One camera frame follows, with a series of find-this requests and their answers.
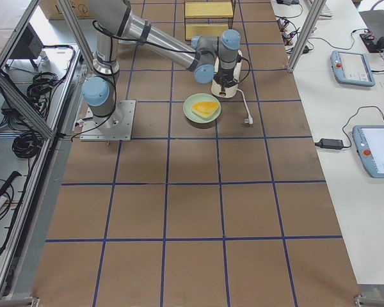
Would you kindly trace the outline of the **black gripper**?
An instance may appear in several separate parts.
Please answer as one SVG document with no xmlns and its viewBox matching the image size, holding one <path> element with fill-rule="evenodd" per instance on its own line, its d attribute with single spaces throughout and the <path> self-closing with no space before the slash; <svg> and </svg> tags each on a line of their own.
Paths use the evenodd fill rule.
<svg viewBox="0 0 384 307">
<path fill-rule="evenodd" d="M 239 83 L 238 79 L 234 77 L 234 69 L 225 69 L 221 66 L 215 73 L 213 81 L 220 85 L 221 88 L 231 88 Z"/>
</svg>

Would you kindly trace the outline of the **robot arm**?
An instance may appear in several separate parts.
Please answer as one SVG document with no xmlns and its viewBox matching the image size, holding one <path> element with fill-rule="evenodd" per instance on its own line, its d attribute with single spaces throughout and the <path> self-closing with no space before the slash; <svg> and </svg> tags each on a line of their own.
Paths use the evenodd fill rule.
<svg viewBox="0 0 384 307">
<path fill-rule="evenodd" d="M 211 93 L 219 98 L 232 98 L 239 86 L 242 55 L 240 34 L 234 29 L 220 36 L 196 36 L 186 44 L 136 16 L 128 1 L 88 1 L 87 5 L 97 32 L 97 46 L 92 64 L 95 74 L 108 83 L 103 91 L 102 104 L 92 101 L 96 123 L 110 132 L 122 124 L 125 113 L 120 98 L 134 97 L 146 91 L 146 99 L 165 99 L 169 96 L 169 65 L 183 67 L 193 73 L 195 81 L 210 84 Z"/>
</svg>

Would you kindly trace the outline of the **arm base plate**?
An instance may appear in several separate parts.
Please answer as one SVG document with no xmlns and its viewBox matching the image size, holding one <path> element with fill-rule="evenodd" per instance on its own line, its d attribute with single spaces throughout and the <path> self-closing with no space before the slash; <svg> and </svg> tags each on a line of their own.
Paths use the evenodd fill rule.
<svg viewBox="0 0 384 307">
<path fill-rule="evenodd" d="M 116 103 L 115 112 L 106 121 L 93 116 L 92 110 L 88 107 L 86 116 L 91 120 L 83 124 L 83 133 L 79 135 L 81 141 L 130 141 L 132 126 L 136 108 L 135 100 L 120 100 Z"/>
</svg>

